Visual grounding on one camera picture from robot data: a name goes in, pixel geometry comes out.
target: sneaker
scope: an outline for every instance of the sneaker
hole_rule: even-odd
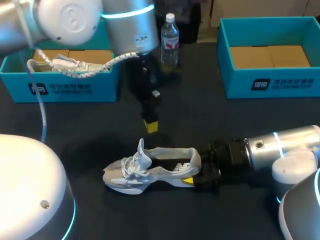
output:
[[[140,139],[137,153],[115,161],[103,171],[104,183],[123,194],[141,194],[150,184],[165,181],[175,187],[192,187],[182,180],[197,175],[201,158],[195,148],[144,149]]]
[[[53,59],[52,63],[56,68],[66,72],[94,72],[103,66],[102,64],[77,61],[62,54],[59,54]],[[29,59],[26,65],[31,73],[56,72],[46,62],[37,62],[33,59]]]

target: shoelace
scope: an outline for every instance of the shoelace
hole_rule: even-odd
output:
[[[77,61],[75,60],[74,58],[70,58],[72,60],[72,62],[74,64],[76,64],[78,66],[78,69],[77,70],[80,70],[80,69],[87,69],[87,64],[84,62],[84,61]]]
[[[138,153],[136,152],[132,159],[129,157],[127,158],[125,161],[122,159],[122,168],[124,170],[124,172],[126,173],[126,177],[125,179],[131,177],[131,176],[135,176],[136,178],[138,177],[146,177],[149,175],[149,173],[145,173],[145,170],[140,170],[140,165],[137,164],[138,163]]]

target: water bottle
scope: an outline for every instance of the water bottle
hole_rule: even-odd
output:
[[[163,70],[172,71],[179,60],[179,29],[174,14],[168,13],[165,18],[161,29],[161,63]]]

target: black table surface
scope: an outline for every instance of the black table surface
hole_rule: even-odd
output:
[[[229,184],[219,194],[151,185],[141,195],[106,188],[102,170],[145,148],[205,149],[215,139],[254,137],[320,125],[320,99],[228,100],[216,45],[181,49],[182,82],[159,89],[159,132],[147,134],[141,107],[124,87],[117,103],[46,104],[47,141],[63,162],[76,198],[81,240],[283,239],[269,184]],[[1,83],[0,132],[41,138],[37,104],[14,104]],[[271,175],[255,176],[270,182]]]

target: cable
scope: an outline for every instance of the cable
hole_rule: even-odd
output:
[[[308,2],[306,3],[306,6],[305,6],[304,11],[303,11],[303,15],[302,15],[303,17],[306,16],[306,12],[307,12],[307,8],[309,6],[309,3],[310,3],[310,0],[308,0]]]
[[[12,3],[14,4],[14,6],[15,6],[15,8],[17,10],[18,17],[19,17],[19,20],[20,20],[24,35],[26,37],[27,43],[28,43],[29,47],[31,49],[33,49],[34,48],[34,44],[33,44],[33,41],[32,41],[32,37],[31,37],[31,33],[30,33],[30,30],[29,30],[28,24],[27,24],[25,16],[24,16],[24,12],[23,12],[23,10],[22,10],[22,8],[20,6],[20,1],[19,0],[12,0]],[[39,103],[41,116],[42,116],[41,142],[45,143],[46,142],[46,136],[47,136],[47,116],[46,116],[45,105],[44,105],[44,102],[43,102],[42,97],[40,95],[38,86],[37,86],[32,74],[30,73],[30,71],[29,71],[29,69],[28,69],[28,67],[27,67],[27,65],[25,63],[24,52],[20,51],[19,56],[20,56],[20,61],[21,61],[22,65],[23,65],[24,71],[28,74],[28,77],[30,78],[30,80],[32,82],[32,87],[33,87],[33,90],[35,91],[36,99],[37,99],[37,101]]]
[[[32,82],[32,88],[35,91],[36,99],[38,100],[40,111],[41,111],[41,116],[42,116],[42,136],[41,136],[41,142],[45,143],[46,142],[46,137],[47,137],[47,116],[46,116],[46,110],[45,110],[45,104],[42,100],[42,97],[40,95],[40,91],[38,89],[38,86],[30,73],[26,63],[25,63],[25,57],[24,57],[24,52],[20,51],[20,61],[23,65],[24,71],[28,74],[29,79]]]
[[[82,74],[77,74],[74,72],[70,72],[70,71],[62,71],[61,69],[57,68],[53,62],[46,56],[46,54],[39,48],[36,48],[37,53],[40,55],[41,58],[44,59],[44,61],[51,67],[53,68],[55,71],[74,78],[74,79],[87,79],[87,78],[92,78],[94,76],[96,76],[97,74],[102,73],[103,71],[111,68],[113,65],[120,63],[124,60],[127,59],[133,59],[133,58],[139,58],[140,56],[136,53],[136,52],[129,52],[129,53],[125,53],[122,54],[120,56],[117,56],[116,58],[108,61],[107,63],[105,63],[102,67],[96,69],[95,71],[91,71],[91,72],[86,72],[86,73],[82,73]]]

